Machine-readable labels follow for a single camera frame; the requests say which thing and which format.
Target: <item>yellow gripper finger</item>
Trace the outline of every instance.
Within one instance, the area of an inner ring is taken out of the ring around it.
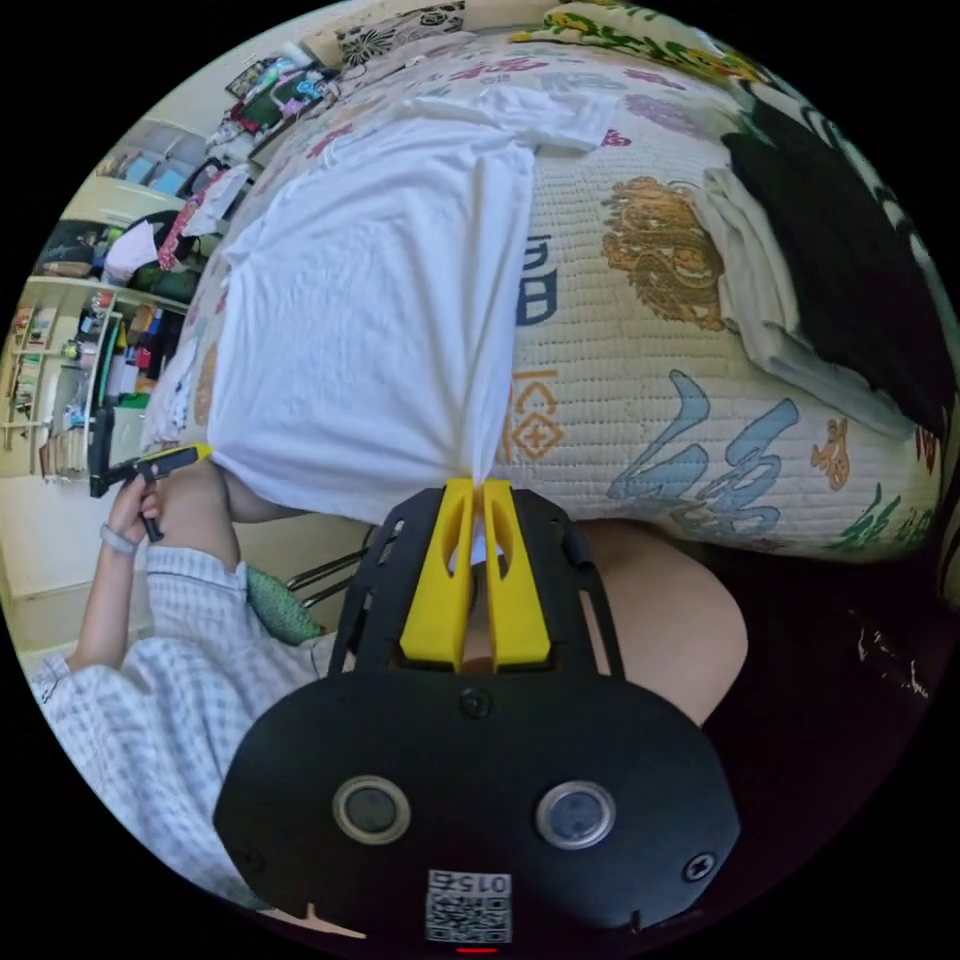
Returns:
[[[493,668],[543,665],[550,657],[550,635],[508,481],[484,483],[483,521]],[[502,573],[498,546],[505,561]]]
[[[167,447],[165,450],[156,450],[140,458],[141,461],[149,462],[151,460],[170,460],[181,454],[189,454],[191,457],[196,455],[197,460],[206,460],[213,453],[213,447],[206,443],[188,443],[182,447]]]
[[[463,664],[470,616],[473,504],[472,480],[447,483],[400,638],[407,660],[449,665],[457,673]],[[451,569],[454,550],[456,561]]]

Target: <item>screw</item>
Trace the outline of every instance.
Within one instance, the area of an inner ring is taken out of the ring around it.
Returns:
[[[717,865],[717,858],[712,853],[698,853],[683,868],[683,879],[687,883],[698,883],[705,880]]]
[[[482,720],[493,709],[493,698],[483,690],[471,687],[460,694],[460,712],[471,720]]]

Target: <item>quilted bedspread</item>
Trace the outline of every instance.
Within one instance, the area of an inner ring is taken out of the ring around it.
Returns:
[[[729,164],[730,93],[621,53],[509,37],[480,35],[304,123],[231,236],[395,98],[499,83],[613,91],[601,149],[577,163],[538,158],[497,472],[578,519],[632,517],[682,538],[848,561],[913,548],[938,502],[935,439],[918,429],[890,440],[774,379],[721,319],[723,264],[691,196],[705,169]],[[216,369],[226,270],[214,257],[185,328],[200,345],[188,441],[202,439],[215,378],[229,376]]]

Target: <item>shelf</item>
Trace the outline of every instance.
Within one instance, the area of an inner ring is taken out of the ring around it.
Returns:
[[[50,439],[67,432],[63,427],[63,416],[67,406],[73,403],[78,395],[81,394],[81,388],[84,383],[87,383],[89,386],[89,378],[89,372],[80,367],[64,364],[60,368],[57,376],[56,392],[53,397],[53,408],[50,411],[49,417],[44,418],[50,421]]]
[[[167,310],[174,310],[177,313],[186,313],[189,304],[181,303],[179,300],[169,300],[166,297],[157,297],[152,293],[141,293],[139,290],[130,290],[128,287],[114,287],[109,283],[103,283],[100,280],[91,280],[83,278],[78,280],[75,277],[30,277],[26,286],[49,285],[51,287],[78,287],[88,290],[102,290],[104,293],[112,293],[121,303],[131,303],[134,305],[142,304],[148,307],[164,307]]]
[[[7,408],[6,408],[6,418],[3,423],[3,429],[6,431],[6,438],[4,443],[4,449],[10,449],[10,430],[16,430],[20,428],[20,423],[17,421],[17,417],[25,417],[26,420],[23,421],[24,424],[27,422],[33,423],[36,420],[36,409],[37,404],[40,401],[41,397],[41,388],[43,385],[43,373],[44,373],[44,363],[43,359],[46,354],[43,350],[36,351],[25,351],[16,355],[13,366],[13,375],[12,375],[12,385],[10,394],[6,397]],[[36,366],[34,372],[31,374],[33,377],[33,394],[32,399],[30,400],[29,409],[20,410],[17,406],[17,397],[19,396],[19,391],[21,389],[27,389],[26,384],[24,383],[23,378],[27,376],[27,370],[25,368],[25,363],[28,359],[36,360]]]
[[[122,177],[113,177],[104,173],[98,173],[96,177],[98,181],[106,180],[111,187],[116,187],[121,192],[131,193],[138,199],[153,200],[160,205],[160,209],[169,207],[171,210],[179,210],[186,203],[185,200],[174,196],[172,193],[154,190],[153,187],[135,183],[133,180],[124,180]]]
[[[39,451],[40,472],[47,482],[82,480],[87,473],[83,431],[79,427],[51,437]]]

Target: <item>folded white towel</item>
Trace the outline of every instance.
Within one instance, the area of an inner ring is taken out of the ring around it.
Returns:
[[[732,170],[707,170],[697,217],[723,259],[720,307],[762,370],[885,436],[906,439],[914,425],[858,373],[821,360],[800,330],[790,268],[763,207]]]

